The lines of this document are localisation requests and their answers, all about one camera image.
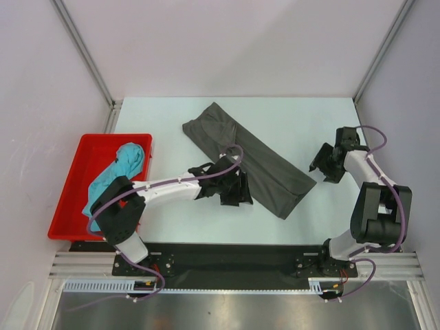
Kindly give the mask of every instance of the red container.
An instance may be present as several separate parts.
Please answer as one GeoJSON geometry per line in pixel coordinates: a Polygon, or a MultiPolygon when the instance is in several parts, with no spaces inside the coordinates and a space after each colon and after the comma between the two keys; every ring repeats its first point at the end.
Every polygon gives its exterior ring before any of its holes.
{"type": "Polygon", "coordinates": [[[129,142],[139,144],[144,149],[144,167],[133,178],[133,181],[144,181],[151,157],[152,140],[150,134],[83,135],[47,233],[48,237],[68,241],[102,240],[87,233],[89,218],[82,214],[88,200],[89,185],[115,160],[116,151],[129,142]]]}

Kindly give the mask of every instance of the stainless steel panel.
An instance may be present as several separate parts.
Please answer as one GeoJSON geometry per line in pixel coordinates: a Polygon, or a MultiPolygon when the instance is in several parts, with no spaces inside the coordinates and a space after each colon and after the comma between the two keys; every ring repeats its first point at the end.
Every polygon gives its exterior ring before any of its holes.
{"type": "Polygon", "coordinates": [[[64,293],[52,329],[420,329],[406,282],[370,283],[342,303],[317,296],[161,294],[65,311],[103,296],[64,293]]]}

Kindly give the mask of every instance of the gray cloth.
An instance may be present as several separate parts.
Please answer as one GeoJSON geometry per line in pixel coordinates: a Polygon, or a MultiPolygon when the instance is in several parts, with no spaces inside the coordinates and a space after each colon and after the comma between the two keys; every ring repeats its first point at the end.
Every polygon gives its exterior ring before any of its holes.
{"type": "Polygon", "coordinates": [[[247,173],[250,193],[270,212],[286,219],[316,182],[275,153],[212,103],[197,119],[182,125],[184,133],[213,161],[231,144],[243,147],[240,167],[247,173]]]}

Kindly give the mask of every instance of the blue cloth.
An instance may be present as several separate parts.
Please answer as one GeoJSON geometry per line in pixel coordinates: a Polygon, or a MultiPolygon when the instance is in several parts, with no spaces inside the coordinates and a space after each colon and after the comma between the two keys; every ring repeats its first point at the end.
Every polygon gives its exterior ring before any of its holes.
{"type": "MultiPolygon", "coordinates": [[[[142,172],[144,165],[144,149],[138,144],[127,143],[121,146],[116,153],[116,158],[89,186],[89,201],[82,213],[91,218],[90,207],[110,186],[111,182],[117,177],[125,175],[129,179],[142,172]]],[[[90,227],[92,232],[100,229],[94,221],[90,227]]]]}

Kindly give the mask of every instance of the robotic arm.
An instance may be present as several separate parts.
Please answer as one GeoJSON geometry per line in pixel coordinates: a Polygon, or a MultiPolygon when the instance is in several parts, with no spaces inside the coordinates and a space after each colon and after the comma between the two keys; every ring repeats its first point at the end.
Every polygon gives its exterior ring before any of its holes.
{"type": "Polygon", "coordinates": [[[149,252],[138,236],[136,228],[145,207],[170,201],[195,200],[220,195],[221,205],[253,204],[248,187],[248,176],[229,155],[215,163],[190,168],[181,177],[160,181],[130,181],[117,177],[91,207],[91,213],[108,244],[115,246],[130,261],[139,263],[149,252]],[[112,200],[128,193],[119,202],[112,200]]]}
{"type": "Polygon", "coordinates": [[[367,146],[360,144],[354,127],[342,127],[336,131],[335,146],[323,144],[310,165],[310,171],[318,168],[326,182],[339,183],[345,172],[349,172],[360,193],[351,216],[350,229],[324,243],[328,248],[327,257],[348,260],[365,247],[388,247],[396,244],[402,235],[406,237],[412,193],[409,187],[399,186],[389,179],[369,153],[367,146]],[[406,215],[402,224],[402,214],[389,184],[398,194],[406,215]]]}

